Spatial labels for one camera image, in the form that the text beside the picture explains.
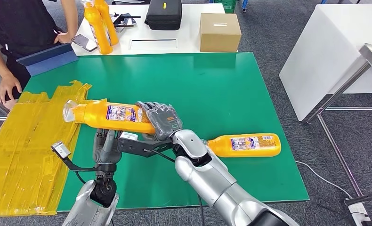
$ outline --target blue tablet case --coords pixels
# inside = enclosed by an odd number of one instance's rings
[[[77,60],[71,44],[67,43],[17,59],[17,62],[24,65],[31,76],[35,76]]]

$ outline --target orange bottle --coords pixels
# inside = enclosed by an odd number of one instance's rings
[[[272,157],[282,148],[274,133],[225,135],[209,140],[207,145],[219,157]]]
[[[107,33],[102,21],[102,17],[97,10],[94,0],[82,0],[85,7],[85,18],[90,24],[97,48],[101,54],[109,54],[113,51],[110,42],[107,39]]]
[[[147,115],[136,105],[109,103],[107,99],[88,104],[76,104],[69,100],[63,109],[64,121],[86,123],[100,129],[124,130],[154,134],[155,130]]]
[[[101,15],[105,27],[108,30],[111,46],[118,44],[119,39],[113,21],[111,20],[111,16],[108,10],[108,4],[104,0],[95,0],[95,5]]]

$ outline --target green crate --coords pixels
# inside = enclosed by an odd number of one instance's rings
[[[237,0],[214,0],[214,3],[222,3],[225,13],[233,13],[235,11]]]

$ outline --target white table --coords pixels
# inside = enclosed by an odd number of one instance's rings
[[[110,14],[130,13],[136,18],[135,27],[125,28],[118,37],[120,43],[113,47],[110,55],[160,54],[160,53],[196,53],[200,52],[199,31],[201,13],[225,13],[222,4],[183,4],[180,29],[177,31],[154,31],[146,25],[148,5],[110,5]],[[84,18],[77,34],[93,40],[88,21]],[[174,39],[173,41],[134,41]],[[82,47],[72,44],[75,54],[100,55],[98,50],[87,52]]]
[[[279,77],[299,121],[365,64],[372,4],[317,5]],[[345,93],[372,93],[372,68]]]

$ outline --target black cable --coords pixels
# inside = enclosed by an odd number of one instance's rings
[[[75,174],[76,176],[78,177],[78,179],[82,182],[82,183],[86,183],[80,176],[79,176],[79,172],[78,171],[75,171]]]
[[[351,216],[351,214],[353,214],[353,213],[359,213],[359,214],[365,215],[365,217],[368,217],[368,216],[369,216],[369,215],[367,215],[367,214],[360,213],[360,212],[352,212],[352,213],[350,213],[350,214],[345,215],[343,218],[337,220],[337,224],[338,224],[340,221],[342,221],[342,220],[346,219],[347,217]]]
[[[200,197],[199,194],[197,194],[197,196],[199,197],[199,204],[200,204],[200,210],[201,210],[201,222],[202,222],[202,226],[205,226],[205,222],[204,222],[204,211],[202,210],[201,197]]]
[[[152,150],[154,153],[160,155],[161,157],[171,161],[171,162],[175,162],[175,160],[173,160],[172,158],[156,151],[156,150]],[[204,222],[204,212],[203,212],[203,209],[202,209],[202,202],[201,202],[201,197],[199,196],[199,194],[197,194],[198,198],[199,198],[199,204],[200,204],[200,210],[201,210],[201,222],[202,222],[202,226],[205,226],[205,222]]]
[[[160,156],[163,157],[163,158],[168,159],[168,160],[171,161],[171,162],[175,162],[175,160],[173,160],[172,158],[170,158],[170,157],[164,155],[163,153],[160,153],[160,152],[158,152],[158,151],[156,151],[156,150],[151,150],[151,151],[154,152],[154,153],[156,153],[156,154],[158,154],[158,155],[160,155]]]
[[[309,209],[310,209],[312,206],[314,206],[314,205],[315,205],[315,206],[322,207],[322,208],[324,208],[325,210],[328,210],[328,211],[330,211],[330,212],[337,213],[338,215],[341,215],[341,213],[339,213],[339,212],[337,212],[337,211],[335,211],[335,210],[332,210],[332,209],[330,209],[330,208],[328,208],[328,207],[325,207],[325,206],[323,206],[323,205],[321,205],[321,204],[318,204],[318,203],[311,203],[311,204],[308,206],[308,208],[305,210],[305,213],[304,213],[304,226],[307,225],[307,223],[306,223],[307,213],[308,213]]]

